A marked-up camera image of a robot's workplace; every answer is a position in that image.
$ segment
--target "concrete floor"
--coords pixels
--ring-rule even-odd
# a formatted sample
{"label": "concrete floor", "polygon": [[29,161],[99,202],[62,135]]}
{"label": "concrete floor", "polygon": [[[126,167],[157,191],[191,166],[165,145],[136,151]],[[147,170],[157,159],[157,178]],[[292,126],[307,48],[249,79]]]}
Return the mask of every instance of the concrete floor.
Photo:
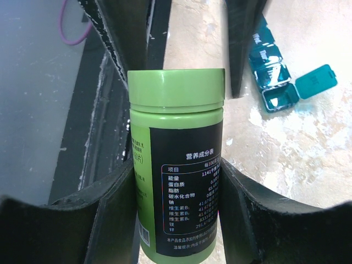
{"label": "concrete floor", "polygon": [[[173,0],[165,69],[227,68],[222,0]],[[329,207],[352,199],[352,0],[272,0],[266,18],[293,80],[329,64],[338,86],[266,114],[251,74],[225,102],[222,156],[291,199]],[[225,263],[221,230],[203,263]],[[152,263],[142,253],[140,263]]]}

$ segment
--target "pill box lid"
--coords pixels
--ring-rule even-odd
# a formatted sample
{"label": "pill box lid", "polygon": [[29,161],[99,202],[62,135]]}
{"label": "pill box lid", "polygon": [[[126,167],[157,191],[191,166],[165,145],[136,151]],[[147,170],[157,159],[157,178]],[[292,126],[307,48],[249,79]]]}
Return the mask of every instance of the pill box lid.
{"label": "pill box lid", "polygon": [[295,83],[299,97],[302,99],[308,99],[336,85],[336,75],[328,64],[303,75]]}

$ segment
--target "black label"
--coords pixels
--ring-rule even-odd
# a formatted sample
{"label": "black label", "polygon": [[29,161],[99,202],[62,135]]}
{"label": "black label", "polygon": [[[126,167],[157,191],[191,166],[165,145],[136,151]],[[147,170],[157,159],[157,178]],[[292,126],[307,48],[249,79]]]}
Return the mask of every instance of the black label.
{"label": "black label", "polygon": [[183,257],[216,237],[222,122],[150,129],[156,252]]}

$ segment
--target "nutrition facts table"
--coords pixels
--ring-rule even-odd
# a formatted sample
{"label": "nutrition facts table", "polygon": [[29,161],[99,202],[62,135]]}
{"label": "nutrition facts table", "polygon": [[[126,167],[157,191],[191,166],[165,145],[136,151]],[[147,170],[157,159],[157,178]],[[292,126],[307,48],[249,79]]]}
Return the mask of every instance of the nutrition facts table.
{"label": "nutrition facts table", "polygon": [[203,162],[162,166],[163,229],[166,234],[198,233],[216,221],[219,161],[217,155]]}

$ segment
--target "white paint residue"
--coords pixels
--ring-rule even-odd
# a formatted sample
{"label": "white paint residue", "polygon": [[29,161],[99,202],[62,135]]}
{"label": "white paint residue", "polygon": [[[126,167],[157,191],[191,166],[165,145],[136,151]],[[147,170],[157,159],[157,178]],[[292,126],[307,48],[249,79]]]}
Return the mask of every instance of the white paint residue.
{"label": "white paint residue", "polygon": [[232,142],[233,142],[233,139],[232,139],[232,138],[226,139],[226,145],[231,146],[231,145],[232,145]]}
{"label": "white paint residue", "polygon": [[294,152],[299,155],[304,154],[299,144],[295,141],[288,141],[286,144],[280,146],[280,151],[285,157],[290,157]]}
{"label": "white paint residue", "polygon": [[232,166],[235,166],[235,165],[236,165],[236,162],[235,162],[235,160],[234,160],[233,158],[231,158],[231,159],[229,160],[229,162],[231,163]]}
{"label": "white paint residue", "polygon": [[323,157],[326,153],[325,148],[323,148],[320,144],[311,147],[307,152],[306,155],[312,158]]}
{"label": "white paint residue", "polygon": [[262,127],[262,122],[263,122],[262,116],[260,115],[257,108],[253,107],[251,109],[250,118],[248,120],[253,125],[256,125],[257,127]]}
{"label": "white paint residue", "polygon": [[[98,17],[101,18],[101,20],[103,21],[103,28],[102,30],[105,31],[105,33],[107,34],[108,38],[109,38],[109,42],[113,48],[113,53],[114,53],[114,56],[115,56],[115,60],[113,59],[113,61],[115,62],[116,66],[117,66],[117,71],[118,71],[118,74],[120,75],[121,79],[122,79],[122,82],[126,88],[126,90],[128,90],[128,85],[127,85],[127,77],[126,77],[126,73],[122,67],[122,64],[121,64],[121,61],[120,61],[120,56],[117,54],[116,52],[116,47],[113,43],[113,41],[111,40],[111,34],[110,32],[107,30],[107,27],[106,27],[106,20],[104,18],[104,16],[101,16],[101,8],[100,8],[100,4],[99,4],[99,1],[98,0],[95,0],[95,3],[98,7]],[[87,17],[89,17],[89,19],[92,20],[93,24],[98,24],[97,21],[95,21],[91,16],[89,16],[89,14],[86,14]]]}
{"label": "white paint residue", "polygon": [[350,140],[350,130],[349,128],[343,128],[334,134],[328,141],[327,144],[330,149],[339,147],[345,149],[347,147],[347,142]]}
{"label": "white paint residue", "polygon": [[323,112],[319,111],[316,115],[316,119],[318,120],[319,123],[323,124],[325,123],[325,116],[323,114]]}
{"label": "white paint residue", "polygon": [[278,177],[275,172],[267,172],[263,185],[273,191],[277,191],[278,187]]}
{"label": "white paint residue", "polygon": [[282,121],[279,120],[278,117],[274,117],[273,119],[267,121],[263,131],[273,139],[279,141],[281,144],[285,143],[287,139],[286,133],[283,131]]}
{"label": "white paint residue", "polygon": [[147,23],[147,45],[149,43],[149,38],[148,36],[150,35],[150,31],[152,28],[152,22],[153,22],[153,15],[154,15],[154,7],[155,7],[155,0],[152,1],[152,5],[150,7],[150,15],[148,18],[148,23]]}
{"label": "white paint residue", "polygon": [[308,135],[316,138],[317,136],[317,126],[315,125],[316,118],[312,115],[308,115],[304,118],[302,124],[303,132],[307,133]]}
{"label": "white paint residue", "polygon": [[96,91],[96,94],[95,94],[92,115],[91,115],[91,118],[90,118],[90,127],[89,127],[89,132],[88,132],[88,138],[87,138],[87,141],[84,144],[86,150],[85,150],[84,158],[83,158],[83,168],[82,168],[81,176],[79,177],[80,183],[78,184],[78,190],[81,190],[83,188],[83,186],[84,186],[84,180],[85,179],[84,179],[83,176],[84,176],[84,170],[85,170],[86,165],[87,165],[89,143],[90,143],[91,134],[92,134],[92,131],[93,131],[95,110],[96,110],[97,105],[98,105],[99,94],[100,94],[100,90],[101,90],[101,87],[102,87],[102,84],[103,84],[103,80],[104,80],[104,77],[105,77],[104,69],[105,69],[105,66],[106,66],[107,62],[108,62],[108,53],[105,52],[103,60],[102,60],[102,62],[100,64],[100,73],[99,73],[99,79],[98,79],[98,87],[97,87],[97,91]]}
{"label": "white paint residue", "polygon": [[283,126],[296,134],[302,130],[302,119],[296,111],[292,111],[291,114],[285,118]]}
{"label": "white paint residue", "polygon": [[339,114],[337,114],[337,121],[349,127],[352,127],[352,118],[351,118],[352,106],[351,105],[345,104],[344,106],[341,106],[339,110]]}
{"label": "white paint residue", "polygon": [[292,187],[296,183],[296,180],[296,171],[294,169],[285,168],[285,182],[288,190],[286,194],[283,194],[284,196],[291,198]]}
{"label": "white paint residue", "polygon": [[50,82],[53,82],[55,80],[55,75],[46,73],[45,76],[51,78]]}

